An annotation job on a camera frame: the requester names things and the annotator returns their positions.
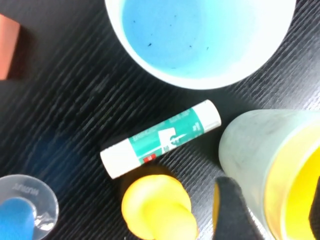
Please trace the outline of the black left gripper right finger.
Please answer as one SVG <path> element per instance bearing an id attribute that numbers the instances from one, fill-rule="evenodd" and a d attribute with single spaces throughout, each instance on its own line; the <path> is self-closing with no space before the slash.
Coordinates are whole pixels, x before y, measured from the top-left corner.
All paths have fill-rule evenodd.
<path id="1" fill-rule="evenodd" d="M 320 202 L 316 199 L 310 208 L 309 223 L 313 236 L 316 240 L 320 240 Z"/>

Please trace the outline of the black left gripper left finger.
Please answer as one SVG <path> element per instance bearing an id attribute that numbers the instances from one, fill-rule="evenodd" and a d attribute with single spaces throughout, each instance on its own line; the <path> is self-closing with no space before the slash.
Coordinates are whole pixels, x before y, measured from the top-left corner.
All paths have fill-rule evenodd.
<path id="1" fill-rule="evenodd" d="M 239 184 L 220 176 L 214 183 L 214 238 L 216 240 L 262 240 L 247 208 Z"/>

